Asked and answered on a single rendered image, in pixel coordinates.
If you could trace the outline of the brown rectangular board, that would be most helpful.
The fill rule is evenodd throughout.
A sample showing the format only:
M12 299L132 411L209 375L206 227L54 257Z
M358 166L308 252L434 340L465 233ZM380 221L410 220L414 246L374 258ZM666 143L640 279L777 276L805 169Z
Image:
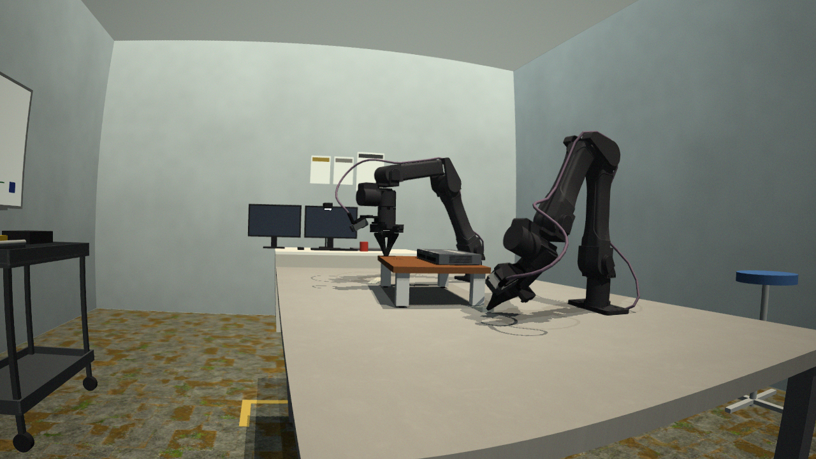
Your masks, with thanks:
M384 288L390 286L391 272L396 273L395 305L399 308L409 306L410 273L439 273L437 285L441 288L449 287L449 273L471 273L469 304L484 305L486 274L474 273L492 273L491 267L486 265L440 265L417 258L417 256L378 256L378 261L381 263L380 286Z

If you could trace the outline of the grey network switch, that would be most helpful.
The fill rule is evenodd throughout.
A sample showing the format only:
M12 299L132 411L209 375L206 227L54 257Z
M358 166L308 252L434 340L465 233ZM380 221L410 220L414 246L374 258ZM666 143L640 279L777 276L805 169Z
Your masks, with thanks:
M440 265L481 265L482 254L474 254L452 249L417 248L417 258Z

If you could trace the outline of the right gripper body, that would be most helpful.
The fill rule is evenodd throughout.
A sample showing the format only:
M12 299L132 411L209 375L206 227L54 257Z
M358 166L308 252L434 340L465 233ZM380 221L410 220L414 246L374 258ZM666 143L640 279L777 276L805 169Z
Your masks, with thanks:
M355 224L365 220L365 218L374 218L372 215L360 215ZM396 207L378 207L378 217L375 217L375 222L370 224L370 232L378 233L404 233L404 224L396 224ZM389 231L384 231L389 230Z

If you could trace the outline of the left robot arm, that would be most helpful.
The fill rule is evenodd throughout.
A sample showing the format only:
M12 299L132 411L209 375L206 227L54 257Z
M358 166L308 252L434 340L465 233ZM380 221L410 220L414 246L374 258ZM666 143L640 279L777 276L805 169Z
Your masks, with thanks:
M586 177L586 221L578 265L582 276L589 278L586 299L568 300L568 304L604 316L629 313L629 309L610 305L609 300L610 278L616 278L614 248L610 248L609 238L610 185L618 163L617 143L598 133L584 133L569 153L553 196L539 205L541 211L563 227L568 237L575 219L575 201ZM565 238L559 228L539 212L534 214L533 222L514 218L502 239L507 250L527 259L528 268L532 266L536 270L558 258L557 246L549 242L565 243Z

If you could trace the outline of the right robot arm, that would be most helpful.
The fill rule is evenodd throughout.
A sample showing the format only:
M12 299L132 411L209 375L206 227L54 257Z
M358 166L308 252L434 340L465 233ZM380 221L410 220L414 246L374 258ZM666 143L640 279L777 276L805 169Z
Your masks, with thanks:
M358 192L356 192L358 205L387 207L387 210L389 210L390 207L396 207L396 191L380 187L396 187L399 186L400 181L430 177L432 190L437 194L437 197L440 197L451 219L458 251L482 254L482 259L486 259L480 237L477 237L473 232L471 224L467 220L460 194L462 189L460 176L457 174L451 159L445 157L445 159L436 160L394 164L377 168L375 170L376 183L364 182L358 184ZM445 172L443 169L445 169Z

